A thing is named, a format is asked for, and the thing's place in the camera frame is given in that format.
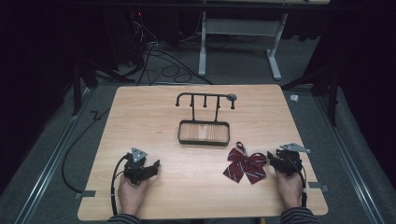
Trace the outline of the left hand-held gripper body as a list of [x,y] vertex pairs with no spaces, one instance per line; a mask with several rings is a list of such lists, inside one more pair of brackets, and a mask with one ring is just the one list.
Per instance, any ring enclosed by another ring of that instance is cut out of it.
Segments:
[[152,168],[144,166],[147,155],[147,152],[136,147],[133,147],[132,152],[127,154],[123,174],[132,184],[140,184],[153,176]]

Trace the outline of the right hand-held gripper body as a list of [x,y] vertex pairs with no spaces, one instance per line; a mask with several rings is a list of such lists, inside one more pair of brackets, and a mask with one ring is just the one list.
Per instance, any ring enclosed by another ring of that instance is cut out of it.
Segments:
[[281,145],[280,149],[276,151],[275,168],[287,176],[300,173],[303,169],[302,160],[300,159],[301,152],[308,154],[310,150],[296,143]]

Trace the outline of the dark red striped bow tie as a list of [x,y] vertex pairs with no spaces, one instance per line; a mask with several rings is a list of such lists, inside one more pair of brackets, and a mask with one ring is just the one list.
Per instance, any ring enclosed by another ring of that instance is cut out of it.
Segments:
[[242,142],[236,143],[229,152],[227,160],[230,164],[223,174],[236,183],[239,183],[244,175],[251,184],[256,184],[266,177],[263,169],[267,163],[266,156],[260,152],[249,156]]

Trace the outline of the black metal hook rack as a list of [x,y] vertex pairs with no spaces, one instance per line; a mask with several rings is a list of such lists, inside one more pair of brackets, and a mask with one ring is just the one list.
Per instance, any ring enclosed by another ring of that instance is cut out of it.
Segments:
[[[235,109],[237,96],[233,93],[201,93],[182,92],[176,98],[176,106],[180,106],[182,96],[190,97],[191,119],[183,119],[178,126],[177,139],[181,145],[227,147],[231,140],[231,128],[227,121],[219,121],[220,99],[225,98]],[[203,108],[207,108],[207,99],[216,99],[215,117],[213,120],[198,120],[195,117],[195,98],[203,97]]]

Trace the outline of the person's right hand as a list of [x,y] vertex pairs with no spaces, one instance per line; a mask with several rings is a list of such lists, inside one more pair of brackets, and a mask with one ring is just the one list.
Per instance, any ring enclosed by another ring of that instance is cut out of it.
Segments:
[[276,180],[279,195],[287,209],[300,207],[303,193],[303,183],[300,175],[286,175],[276,170]]

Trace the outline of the black stand leg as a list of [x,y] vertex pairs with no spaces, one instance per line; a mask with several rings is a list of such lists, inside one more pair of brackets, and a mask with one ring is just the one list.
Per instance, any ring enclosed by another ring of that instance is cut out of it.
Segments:
[[330,67],[322,67],[319,70],[299,77],[288,84],[282,85],[283,91],[288,91],[299,85],[312,84],[311,93],[313,96],[328,97],[327,115],[332,124],[336,126],[335,110],[337,105],[338,76]]
[[103,66],[94,63],[86,59],[77,59],[73,66],[73,93],[74,93],[74,111],[72,113],[75,116],[78,111],[82,108],[82,91],[81,82],[85,83],[88,89],[95,89],[98,86],[98,80],[96,78],[96,71],[105,73],[106,75],[115,78],[121,82],[134,82],[133,79],[123,77],[113,70],[104,68]]

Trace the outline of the grey table bracket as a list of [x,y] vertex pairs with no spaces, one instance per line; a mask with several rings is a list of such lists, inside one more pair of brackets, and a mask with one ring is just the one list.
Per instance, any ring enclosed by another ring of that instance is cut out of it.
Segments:
[[311,189],[320,189],[322,192],[328,192],[329,187],[327,185],[323,185],[320,182],[308,182],[308,186]]
[[82,198],[93,198],[95,197],[96,190],[84,190],[82,192],[77,192],[75,194],[74,199],[82,199]]

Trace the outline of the grey metal desk frame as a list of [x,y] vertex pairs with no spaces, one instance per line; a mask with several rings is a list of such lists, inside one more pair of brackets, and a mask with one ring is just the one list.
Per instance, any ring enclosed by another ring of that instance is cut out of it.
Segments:
[[284,13],[278,19],[272,20],[242,20],[208,18],[206,12],[201,14],[201,47],[199,52],[198,75],[206,74],[206,55],[208,37],[226,37],[232,42],[247,42],[249,38],[255,42],[261,38],[272,38],[271,48],[265,51],[271,74],[274,80],[282,78],[276,61],[276,51],[283,35],[288,14]]

